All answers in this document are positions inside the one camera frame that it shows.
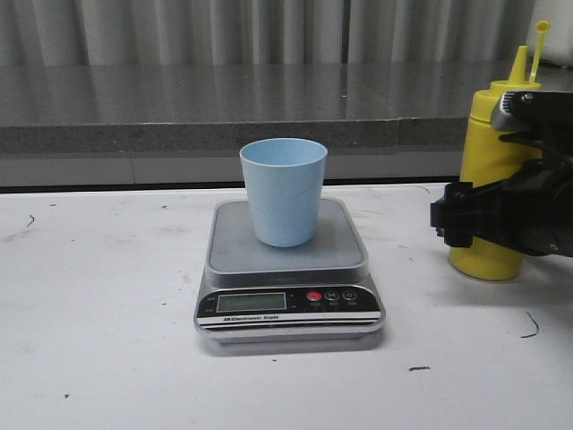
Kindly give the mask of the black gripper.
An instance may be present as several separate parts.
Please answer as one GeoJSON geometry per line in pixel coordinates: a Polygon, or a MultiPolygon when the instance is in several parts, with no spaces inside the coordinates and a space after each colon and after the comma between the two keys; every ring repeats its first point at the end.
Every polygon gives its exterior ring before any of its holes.
{"type": "Polygon", "coordinates": [[[522,254],[572,255],[572,93],[510,90],[491,114],[503,142],[542,151],[502,181],[452,182],[430,205],[430,225],[444,243],[470,248],[474,238],[522,254]]]}

